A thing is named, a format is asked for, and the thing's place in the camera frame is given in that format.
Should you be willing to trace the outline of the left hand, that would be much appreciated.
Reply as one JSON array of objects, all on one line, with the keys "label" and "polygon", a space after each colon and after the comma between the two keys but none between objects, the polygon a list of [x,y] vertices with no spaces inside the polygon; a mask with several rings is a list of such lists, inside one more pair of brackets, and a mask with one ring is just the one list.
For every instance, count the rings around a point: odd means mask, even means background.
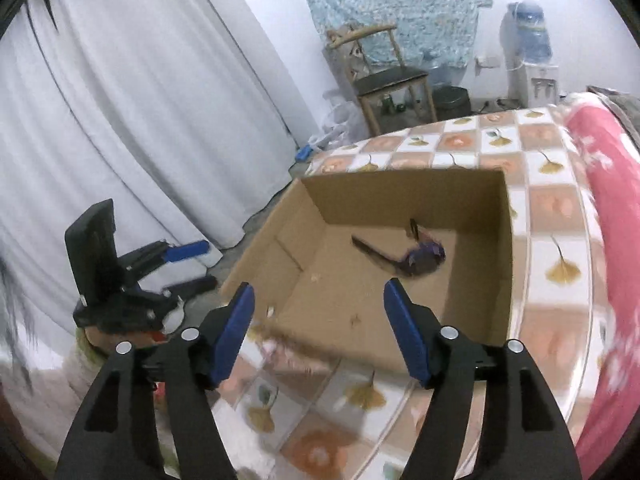
[{"label": "left hand", "polygon": [[89,344],[105,353],[114,352],[117,345],[122,341],[129,341],[136,348],[146,348],[152,347],[154,344],[160,344],[160,340],[156,339],[156,333],[108,334],[101,332],[96,326],[91,326],[85,328],[85,335]]}]

